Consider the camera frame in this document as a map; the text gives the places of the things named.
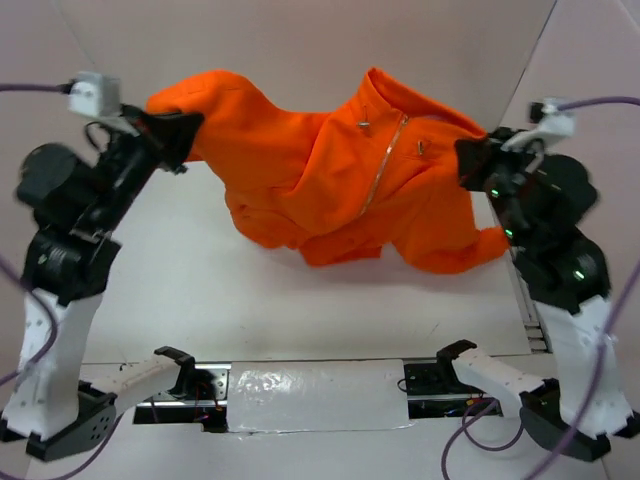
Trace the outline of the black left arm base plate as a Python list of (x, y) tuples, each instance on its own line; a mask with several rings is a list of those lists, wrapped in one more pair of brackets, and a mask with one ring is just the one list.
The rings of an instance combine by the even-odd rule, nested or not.
[(139, 403), (134, 425), (198, 424), (205, 432), (227, 431), (230, 363), (197, 363), (185, 393), (162, 391)]

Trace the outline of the orange jacket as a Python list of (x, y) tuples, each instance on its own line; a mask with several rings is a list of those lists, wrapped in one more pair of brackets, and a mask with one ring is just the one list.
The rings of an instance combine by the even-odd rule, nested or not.
[(247, 78), (214, 70), (152, 95), (147, 110), (200, 113), (190, 152), (223, 182), (236, 229), (311, 266), (377, 258), (386, 245), (435, 274), (459, 274), (508, 249), (479, 228), (458, 180), (458, 141), (487, 132), (466, 115), (369, 70), (332, 112), (292, 112)]

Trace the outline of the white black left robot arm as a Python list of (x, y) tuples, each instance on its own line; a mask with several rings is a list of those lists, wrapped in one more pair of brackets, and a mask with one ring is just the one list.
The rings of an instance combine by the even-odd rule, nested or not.
[(16, 196), (37, 231), (18, 277), (25, 329), (1, 438), (24, 441), (29, 456), (51, 462), (92, 450), (126, 410), (162, 392), (184, 399), (196, 390), (195, 359), (167, 346), (103, 380), (84, 381), (80, 370), (121, 248), (112, 233), (157, 170), (185, 171), (203, 120), (125, 105), (100, 121), (109, 139), (95, 163), (61, 143), (24, 159)]

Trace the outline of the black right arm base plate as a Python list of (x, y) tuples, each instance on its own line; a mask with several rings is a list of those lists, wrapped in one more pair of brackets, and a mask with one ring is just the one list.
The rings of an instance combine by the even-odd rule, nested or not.
[(397, 387), (407, 397), (412, 420), (458, 418), (468, 407), (479, 403), (480, 409), (493, 400), (478, 388), (462, 383), (446, 356), (406, 360), (403, 368)]

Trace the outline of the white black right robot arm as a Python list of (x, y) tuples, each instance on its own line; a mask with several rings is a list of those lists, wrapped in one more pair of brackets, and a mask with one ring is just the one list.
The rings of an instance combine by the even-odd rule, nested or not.
[(458, 176), (464, 188), (487, 196), (514, 248), (557, 374), (520, 372), (461, 340), (438, 352), (436, 379), (448, 392), (465, 385), (483, 391), (540, 447), (592, 462), (609, 452), (611, 437), (639, 432), (610, 335), (617, 308), (607, 262), (578, 227), (598, 194), (578, 160), (547, 153), (539, 139), (512, 147), (512, 135), (502, 128), (484, 140), (457, 141)]

